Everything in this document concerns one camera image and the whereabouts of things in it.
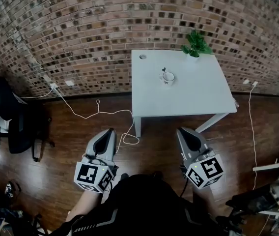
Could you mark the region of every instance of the white marker cube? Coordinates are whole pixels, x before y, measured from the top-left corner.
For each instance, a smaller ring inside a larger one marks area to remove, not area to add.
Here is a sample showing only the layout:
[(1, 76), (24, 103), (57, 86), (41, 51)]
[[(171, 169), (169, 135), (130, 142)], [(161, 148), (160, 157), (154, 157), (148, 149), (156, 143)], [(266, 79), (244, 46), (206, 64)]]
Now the white marker cube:
[(191, 164), (185, 175), (198, 189), (202, 189), (217, 182), (223, 174), (222, 159), (220, 155), (215, 155)]
[(84, 190), (104, 193), (113, 179), (108, 166), (77, 162), (74, 183)]

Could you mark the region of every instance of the potted plant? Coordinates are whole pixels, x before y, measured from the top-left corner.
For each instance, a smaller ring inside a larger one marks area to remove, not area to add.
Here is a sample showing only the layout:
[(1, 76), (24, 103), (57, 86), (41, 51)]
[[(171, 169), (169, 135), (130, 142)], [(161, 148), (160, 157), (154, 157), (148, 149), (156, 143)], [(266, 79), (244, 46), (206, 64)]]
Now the potted plant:
[(200, 53), (204, 54), (212, 54), (212, 50), (206, 44), (204, 40), (204, 36), (198, 33), (196, 30), (193, 30), (189, 35), (187, 35), (188, 42), (190, 46), (181, 46), (181, 50), (185, 54), (189, 54), (191, 56), (192, 61), (197, 61)]

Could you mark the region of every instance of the black cable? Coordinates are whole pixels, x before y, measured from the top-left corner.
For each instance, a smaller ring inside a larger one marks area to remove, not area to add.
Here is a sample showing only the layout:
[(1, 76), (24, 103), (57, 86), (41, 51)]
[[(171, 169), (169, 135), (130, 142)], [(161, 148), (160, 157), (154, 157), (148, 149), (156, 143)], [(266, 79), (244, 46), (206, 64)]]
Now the black cable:
[(184, 188), (183, 188), (183, 191), (182, 191), (180, 197), (182, 197), (183, 193), (185, 192), (185, 189), (186, 189), (187, 186), (188, 186), (188, 181), (189, 181), (189, 179), (187, 178), (187, 180), (186, 180), (186, 182), (185, 182), (185, 185), (184, 185)]

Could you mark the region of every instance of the cup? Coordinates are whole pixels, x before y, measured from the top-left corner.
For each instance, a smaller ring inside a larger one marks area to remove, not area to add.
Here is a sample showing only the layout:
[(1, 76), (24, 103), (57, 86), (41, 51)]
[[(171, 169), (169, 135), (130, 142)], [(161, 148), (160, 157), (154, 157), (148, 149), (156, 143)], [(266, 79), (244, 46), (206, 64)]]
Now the cup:
[(164, 72), (159, 79), (161, 80), (162, 84), (166, 87), (170, 87), (175, 79), (175, 76), (173, 73), (170, 72)]

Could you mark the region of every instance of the mug rim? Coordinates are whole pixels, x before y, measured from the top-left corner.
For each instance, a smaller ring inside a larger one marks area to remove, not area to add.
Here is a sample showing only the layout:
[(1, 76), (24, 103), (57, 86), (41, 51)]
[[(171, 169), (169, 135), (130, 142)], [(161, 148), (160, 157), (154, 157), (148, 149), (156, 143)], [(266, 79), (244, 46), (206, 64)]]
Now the mug rim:
[(169, 82), (170, 82), (170, 81), (174, 81), (175, 76), (174, 76), (173, 73), (171, 73), (171, 74), (173, 75), (173, 79), (172, 79), (172, 80), (167, 80), (167, 79), (164, 77), (164, 74), (165, 74), (165, 73), (171, 73), (171, 72), (164, 72), (164, 73), (163, 73), (163, 79), (164, 79), (165, 81), (169, 81)]

